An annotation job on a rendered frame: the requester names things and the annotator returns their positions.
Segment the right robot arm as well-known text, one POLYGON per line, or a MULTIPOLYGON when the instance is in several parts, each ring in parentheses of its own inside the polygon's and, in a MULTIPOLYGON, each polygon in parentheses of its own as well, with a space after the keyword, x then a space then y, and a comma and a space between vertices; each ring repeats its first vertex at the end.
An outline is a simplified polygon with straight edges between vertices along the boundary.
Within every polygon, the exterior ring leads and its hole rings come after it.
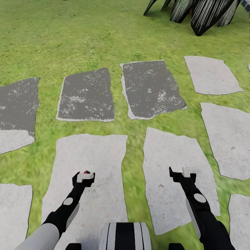
POLYGON ((169 167, 170 177, 174 182, 180 182, 185 192, 186 207, 204 250, 236 250, 224 224, 217 221, 207 199, 195 186, 196 174, 201 173, 201 169, 184 167, 182 170, 183 173, 176 173, 169 167))

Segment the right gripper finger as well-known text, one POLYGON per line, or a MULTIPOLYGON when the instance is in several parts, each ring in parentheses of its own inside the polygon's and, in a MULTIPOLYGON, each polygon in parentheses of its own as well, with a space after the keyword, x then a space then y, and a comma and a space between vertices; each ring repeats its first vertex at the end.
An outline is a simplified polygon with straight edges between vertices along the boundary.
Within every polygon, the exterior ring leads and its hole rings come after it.
POLYGON ((170 172, 170 177, 173 177, 174 173, 176 173, 172 171, 171 167, 169 167, 169 172, 170 172))

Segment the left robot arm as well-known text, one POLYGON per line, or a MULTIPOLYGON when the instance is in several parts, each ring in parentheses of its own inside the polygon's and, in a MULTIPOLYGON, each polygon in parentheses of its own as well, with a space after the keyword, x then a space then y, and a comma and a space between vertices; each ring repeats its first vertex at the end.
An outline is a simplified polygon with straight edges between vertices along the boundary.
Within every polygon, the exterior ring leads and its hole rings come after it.
POLYGON ((80 197, 85 187, 94 182, 94 174, 78 172, 72 179, 73 189, 62 205, 51 212, 45 222, 13 250, 54 250, 80 208, 80 197))

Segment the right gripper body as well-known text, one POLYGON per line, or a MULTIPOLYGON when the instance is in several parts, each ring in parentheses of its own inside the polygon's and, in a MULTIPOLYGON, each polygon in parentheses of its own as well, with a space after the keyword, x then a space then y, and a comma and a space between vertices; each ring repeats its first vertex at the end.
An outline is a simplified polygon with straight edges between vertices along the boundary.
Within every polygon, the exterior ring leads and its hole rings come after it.
POLYGON ((173 175, 173 181, 180 182, 182 188, 184 185, 187 185, 188 183, 195 185, 195 179, 196 179, 195 173, 191 173, 190 177, 184 177, 182 173, 174 173, 173 175))

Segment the robot trunk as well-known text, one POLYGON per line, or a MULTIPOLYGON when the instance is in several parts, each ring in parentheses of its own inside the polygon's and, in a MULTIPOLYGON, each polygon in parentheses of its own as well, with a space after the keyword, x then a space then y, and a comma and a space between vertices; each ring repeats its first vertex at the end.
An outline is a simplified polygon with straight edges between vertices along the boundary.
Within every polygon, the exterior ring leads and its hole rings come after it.
POLYGON ((104 223, 98 250, 151 250, 146 223, 104 223))

